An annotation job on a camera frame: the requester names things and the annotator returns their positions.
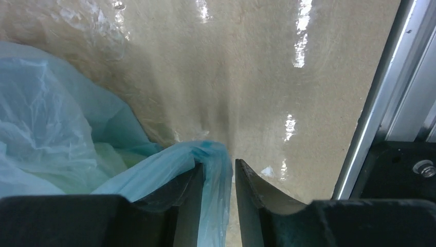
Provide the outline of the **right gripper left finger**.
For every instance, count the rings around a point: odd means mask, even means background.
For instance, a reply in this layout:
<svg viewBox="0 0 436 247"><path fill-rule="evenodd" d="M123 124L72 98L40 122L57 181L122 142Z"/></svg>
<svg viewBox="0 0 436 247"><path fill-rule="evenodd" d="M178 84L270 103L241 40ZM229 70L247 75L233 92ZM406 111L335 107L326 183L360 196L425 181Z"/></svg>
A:
<svg viewBox="0 0 436 247"><path fill-rule="evenodd" d="M1 246L197 246L203 166L149 195L1 199Z"/></svg>

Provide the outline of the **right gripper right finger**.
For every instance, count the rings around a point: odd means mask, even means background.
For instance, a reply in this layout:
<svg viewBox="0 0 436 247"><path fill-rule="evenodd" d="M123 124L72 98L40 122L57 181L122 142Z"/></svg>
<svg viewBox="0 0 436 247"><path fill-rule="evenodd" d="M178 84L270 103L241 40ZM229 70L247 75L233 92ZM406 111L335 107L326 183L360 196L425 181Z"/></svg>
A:
<svg viewBox="0 0 436 247"><path fill-rule="evenodd" d="M235 161L243 246L435 246L435 204L314 200L304 204Z"/></svg>

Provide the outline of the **light blue plastic bag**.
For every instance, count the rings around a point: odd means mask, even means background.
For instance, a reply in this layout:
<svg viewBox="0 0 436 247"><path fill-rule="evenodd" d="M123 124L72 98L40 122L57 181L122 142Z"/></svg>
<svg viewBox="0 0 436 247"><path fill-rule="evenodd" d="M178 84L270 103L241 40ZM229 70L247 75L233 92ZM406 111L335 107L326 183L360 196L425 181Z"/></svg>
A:
<svg viewBox="0 0 436 247"><path fill-rule="evenodd" d="M141 199L204 165L199 246L224 246L232 162L224 144L149 140L131 108L65 60L1 42L1 197L119 194Z"/></svg>

